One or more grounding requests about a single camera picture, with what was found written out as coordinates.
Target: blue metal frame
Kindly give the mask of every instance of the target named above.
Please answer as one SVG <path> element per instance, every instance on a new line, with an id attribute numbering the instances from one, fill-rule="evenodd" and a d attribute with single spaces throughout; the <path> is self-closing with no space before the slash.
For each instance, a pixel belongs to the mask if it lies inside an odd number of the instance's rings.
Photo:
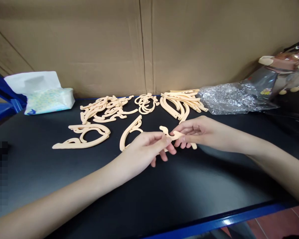
<path id="1" fill-rule="evenodd" d="M 11 103 L 12 99 L 16 99 L 20 102 L 20 105 L 22 107 L 25 107 L 27 105 L 27 98 L 24 95 L 14 93 L 14 91 L 11 90 L 2 76 L 0 76 L 0 98 L 9 103 Z"/>
<path id="2" fill-rule="evenodd" d="M 169 232 L 163 232 L 153 236 L 145 237 L 146 239 L 182 239 L 194 235 L 199 235 L 204 232 L 208 232 L 217 228 L 229 226 L 235 223 L 244 222 L 251 220 L 253 218 L 265 216 L 271 213 L 275 213 L 281 210 L 285 210 L 294 206 L 297 206 L 297 202 L 287 202 L 287 203 L 275 203 L 267 206 L 260 206 L 256 209 L 245 208 L 244 212 L 232 212 L 232 215 L 223 216 L 219 219 L 210 219 L 206 218 L 206 221 L 196 225 L 172 230 Z"/>
<path id="3" fill-rule="evenodd" d="M 14 93 L 2 76 L 0 76 L 0 98 L 7 102 L 0 103 L 0 120 L 20 112 L 27 105 L 27 98 Z"/>

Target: tissue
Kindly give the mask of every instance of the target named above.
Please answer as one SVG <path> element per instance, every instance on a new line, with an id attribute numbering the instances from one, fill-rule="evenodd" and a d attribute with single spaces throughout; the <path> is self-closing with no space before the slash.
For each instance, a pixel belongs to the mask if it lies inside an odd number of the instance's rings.
<path id="1" fill-rule="evenodd" d="M 68 110 L 75 102 L 73 89 L 63 89 L 55 71 L 20 73 L 4 80 L 15 93 L 27 97 L 25 115 Z"/>

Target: person's right hand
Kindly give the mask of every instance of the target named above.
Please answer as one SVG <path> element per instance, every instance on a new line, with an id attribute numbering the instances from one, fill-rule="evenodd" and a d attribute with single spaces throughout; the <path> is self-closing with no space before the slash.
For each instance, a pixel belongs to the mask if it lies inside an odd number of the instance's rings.
<path id="1" fill-rule="evenodd" d="M 190 148 L 190 143 L 197 143 L 226 152 L 252 155 L 259 151 L 262 139 L 240 130 L 219 123 L 206 116 L 200 116 L 180 123 L 173 131 L 184 136 L 176 140 L 174 146 Z"/>

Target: clear plastic bag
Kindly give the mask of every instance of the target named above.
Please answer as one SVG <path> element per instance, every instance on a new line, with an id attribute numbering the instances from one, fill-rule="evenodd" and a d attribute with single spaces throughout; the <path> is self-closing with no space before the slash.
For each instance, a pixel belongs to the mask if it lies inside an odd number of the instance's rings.
<path id="1" fill-rule="evenodd" d="M 256 88 L 248 82 L 205 86 L 200 88 L 198 95 L 213 115 L 237 115 L 278 108 L 258 97 Z"/>

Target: cardboard wall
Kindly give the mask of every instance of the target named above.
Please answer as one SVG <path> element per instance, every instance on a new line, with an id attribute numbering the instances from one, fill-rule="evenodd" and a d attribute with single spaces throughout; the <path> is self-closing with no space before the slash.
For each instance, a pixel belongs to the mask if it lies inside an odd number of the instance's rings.
<path id="1" fill-rule="evenodd" d="M 242 80 L 299 41 L 299 0 L 0 0 L 0 73 L 55 70 L 76 98 Z"/>
<path id="2" fill-rule="evenodd" d="M 299 41 L 299 0 L 141 0 L 141 16 L 156 93 L 243 80 Z"/>
<path id="3" fill-rule="evenodd" d="M 26 71 L 55 70 L 77 98 L 146 92 L 138 0 L 0 0 L 0 34 Z"/>

